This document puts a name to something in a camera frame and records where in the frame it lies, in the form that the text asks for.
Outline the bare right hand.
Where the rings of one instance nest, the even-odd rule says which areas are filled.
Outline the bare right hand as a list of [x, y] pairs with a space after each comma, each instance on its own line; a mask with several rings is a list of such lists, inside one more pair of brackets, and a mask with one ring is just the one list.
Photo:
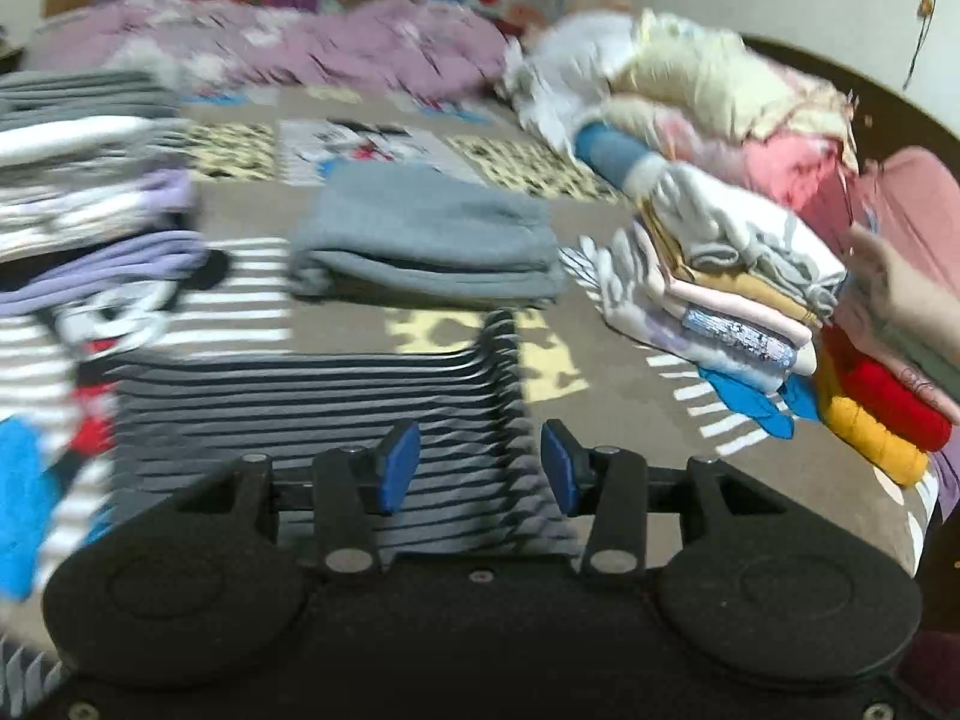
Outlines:
[[874, 316], [958, 364], [958, 298], [861, 224], [846, 232], [848, 271]]

